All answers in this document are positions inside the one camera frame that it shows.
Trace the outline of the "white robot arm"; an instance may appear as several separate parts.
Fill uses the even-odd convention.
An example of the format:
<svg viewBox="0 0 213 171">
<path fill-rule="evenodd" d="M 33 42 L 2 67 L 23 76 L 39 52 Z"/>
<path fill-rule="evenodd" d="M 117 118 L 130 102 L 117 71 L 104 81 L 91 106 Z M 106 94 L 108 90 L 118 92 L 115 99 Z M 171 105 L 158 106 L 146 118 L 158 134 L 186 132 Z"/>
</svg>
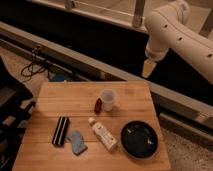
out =
<svg viewBox="0 0 213 171">
<path fill-rule="evenodd" d="M 189 14 L 185 0 L 149 12 L 144 22 L 149 33 L 145 55 L 157 62 L 172 49 L 213 85 L 213 42 L 185 26 Z"/>
</svg>

